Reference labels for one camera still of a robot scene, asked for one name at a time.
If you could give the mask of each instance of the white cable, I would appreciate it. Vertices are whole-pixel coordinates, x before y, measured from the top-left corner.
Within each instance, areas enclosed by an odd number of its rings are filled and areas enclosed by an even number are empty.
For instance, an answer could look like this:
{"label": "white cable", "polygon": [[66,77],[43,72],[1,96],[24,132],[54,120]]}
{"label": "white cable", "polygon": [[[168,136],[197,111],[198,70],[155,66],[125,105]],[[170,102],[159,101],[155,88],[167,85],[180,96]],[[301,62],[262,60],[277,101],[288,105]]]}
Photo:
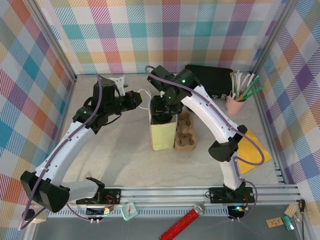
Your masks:
{"label": "white cable", "polygon": [[[148,96],[149,96],[150,98],[152,98],[152,96],[150,95],[150,93],[149,93],[147,90],[145,90],[144,88],[141,88],[141,89],[138,91],[138,93],[140,93],[141,91],[145,91],[145,93],[148,94]],[[142,107],[142,106],[138,106],[138,107],[141,108],[141,109],[144,109],[144,110],[149,110],[147,107]]]}

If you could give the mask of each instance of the small wooden block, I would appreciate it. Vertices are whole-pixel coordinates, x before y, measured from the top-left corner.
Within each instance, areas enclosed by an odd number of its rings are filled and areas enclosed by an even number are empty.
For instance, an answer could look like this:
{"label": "small wooden block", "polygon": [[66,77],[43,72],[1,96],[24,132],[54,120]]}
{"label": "small wooden block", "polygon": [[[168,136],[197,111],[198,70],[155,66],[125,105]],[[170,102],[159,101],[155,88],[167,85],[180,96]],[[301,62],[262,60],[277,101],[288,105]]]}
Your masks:
{"label": "small wooden block", "polygon": [[282,221],[281,217],[276,217],[276,218],[268,219],[266,221],[266,224],[268,224],[269,228],[273,228],[273,227],[283,225],[284,221]]}

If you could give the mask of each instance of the checkered wall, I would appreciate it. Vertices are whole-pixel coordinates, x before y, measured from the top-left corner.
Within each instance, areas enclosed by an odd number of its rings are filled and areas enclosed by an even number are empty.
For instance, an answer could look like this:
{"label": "checkered wall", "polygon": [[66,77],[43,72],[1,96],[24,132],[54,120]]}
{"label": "checkered wall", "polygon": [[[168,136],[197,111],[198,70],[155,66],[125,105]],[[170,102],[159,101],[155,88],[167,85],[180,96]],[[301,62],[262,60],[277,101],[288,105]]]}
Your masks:
{"label": "checkered wall", "polygon": [[78,74],[249,70],[287,0],[38,0]]}
{"label": "checkered wall", "polygon": [[320,236],[320,0],[299,1],[259,75],[289,182],[299,186]]}
{"label": "checkered wall", "polygon": [[52,151],[72,81],[23,0],[0,1],[0,239],[16,240],[20,183]]}

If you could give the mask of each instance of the pink cup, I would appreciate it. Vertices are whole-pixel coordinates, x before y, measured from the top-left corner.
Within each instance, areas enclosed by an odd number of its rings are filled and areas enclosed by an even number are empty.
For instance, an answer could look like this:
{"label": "pink cup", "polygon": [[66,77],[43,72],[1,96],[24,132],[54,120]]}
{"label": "pink cup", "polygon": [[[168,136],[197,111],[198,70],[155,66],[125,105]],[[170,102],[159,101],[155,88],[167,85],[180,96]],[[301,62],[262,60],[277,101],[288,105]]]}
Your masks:
{"label": "pink cup", "polygon": [[231,97],[231,93],[226,97],[225,108],[228,114],[237,114],[243,107],[246,101],[236,101]]}

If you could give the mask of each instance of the yellow napkin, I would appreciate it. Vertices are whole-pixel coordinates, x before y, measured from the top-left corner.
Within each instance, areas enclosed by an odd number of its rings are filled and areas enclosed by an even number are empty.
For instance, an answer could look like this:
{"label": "yellow napkin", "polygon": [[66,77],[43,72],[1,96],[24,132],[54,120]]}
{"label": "yellow napkin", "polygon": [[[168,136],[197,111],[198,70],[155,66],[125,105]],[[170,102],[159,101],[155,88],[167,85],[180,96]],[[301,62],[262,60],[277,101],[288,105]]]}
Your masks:
{"label": "yellow napkin", "polygon": [[[264,155],[264,162],[268,162],[272,159],[270,154],[267,152],[267,150],[261,145],[259,142],[258,138],[253,134],[253,132],[248,129],[248,131],[245,134],[248,138],[250,138],[252,141],[254,141],[259,148],[262,150],[263,155]],[[250,162],[250,163],[260,163],[261,162],[261,155],[259,151],[255,148],[255,146],[252,145],[247,139],[244,137],[241,139],[241,141],[238,143],[239,150],[238,150],[238,157]],[[242,161],[239,161],[239,168],[241,174],[245,174],[249,172],[250,170],[258,167],[258,166],[253,166],[246,164]]]}

